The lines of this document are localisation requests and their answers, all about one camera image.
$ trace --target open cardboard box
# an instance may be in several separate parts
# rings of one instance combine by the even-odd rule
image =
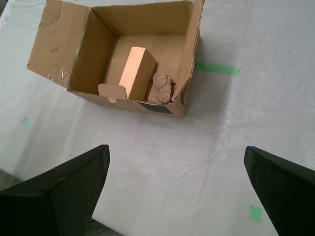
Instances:
[[[47,0],[27,68],[97,105],[182,118],[203,3],[87,7]],[[145,47],[157,60],[154,73],[172,77],[170,104],[159,103],[152,81],[145,101],[126,98],[118,84],[132,47]]]

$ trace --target green tape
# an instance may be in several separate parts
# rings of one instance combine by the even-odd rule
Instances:
[[[228,75],[238,75],[241,70],[240,67],[207,64],[207,63],[202,63],[202,62],[196,62],[194,68],[196,70],[205,70],[205,71],[217,72],[217,73],[228,74]]]
[[[28,122],[29,122],[29,119],[24,118],[24,120],[23,120],[23,125],[24,125],[24,126],[27,126],[27,125],[28,125]]]
[[[261,222],[261,220],[262,220],[262,208],[260,208],[258,206],[251,205],[250,220],[254,220],[256,222]]]

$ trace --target white plastic sheet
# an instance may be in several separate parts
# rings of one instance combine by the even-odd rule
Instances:
[[[100,223],[125,236],[277,235],[265,211],[249,219],[262,205],[243,156],[254,145],[315,169],[313,0],[207,0],[197,61],[242,70],[195,71],[184,119],[99,107],[28,71],[44,3],[11,1],[0,20],[1,169],[27,180],[108,144]]]

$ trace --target stone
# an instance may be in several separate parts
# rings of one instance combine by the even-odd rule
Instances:
[[[157,73],[153,76],[153,90],[161,103],[169,103],[172,96],[171,76]]]

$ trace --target wooden block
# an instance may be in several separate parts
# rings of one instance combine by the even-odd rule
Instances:
[[[127,99],[143,101],[157,61],[145,48],[132,47],[119,85]]]

